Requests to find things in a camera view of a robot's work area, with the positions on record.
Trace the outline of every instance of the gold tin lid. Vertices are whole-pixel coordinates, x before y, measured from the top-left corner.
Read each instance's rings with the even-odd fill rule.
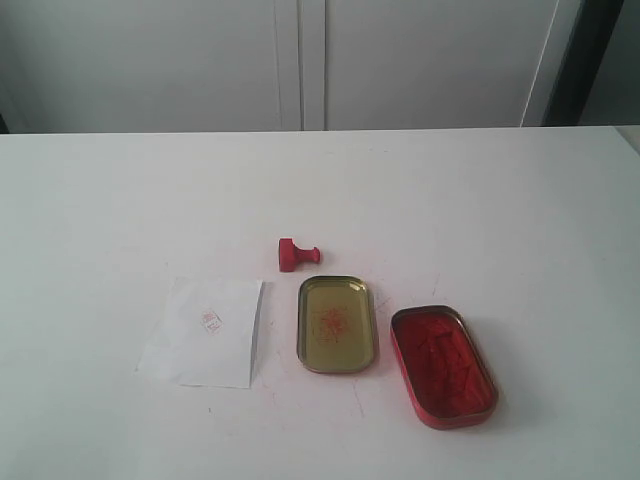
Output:
[[[375,358],[369,290],[355,277],[305,280],[298,295],[298,358],[318,373],[354,373]]]

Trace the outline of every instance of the white table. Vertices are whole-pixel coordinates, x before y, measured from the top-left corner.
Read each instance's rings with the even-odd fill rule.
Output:
[[[602,479],[640,472],[640,158],[612,128],[0,138],[0,478]],[[324,263],[277,270],[281,236]],[[179,274],[268,286],[250,390],[134,373]],[[379,361],[305,370],[297,289],[375,294]],[[421,424],[400,308],[468,320],[486,424]]]

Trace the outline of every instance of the sheet of paper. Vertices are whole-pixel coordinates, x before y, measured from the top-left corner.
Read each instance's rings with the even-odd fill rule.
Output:
[[[137,371],[179,385],[249,388],[262,281],[179,277]]]

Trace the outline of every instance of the white cabinet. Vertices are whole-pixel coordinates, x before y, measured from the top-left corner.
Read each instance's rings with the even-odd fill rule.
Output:
[[[579,3],[4,0],[0,112],[24,132],[519,126]]]

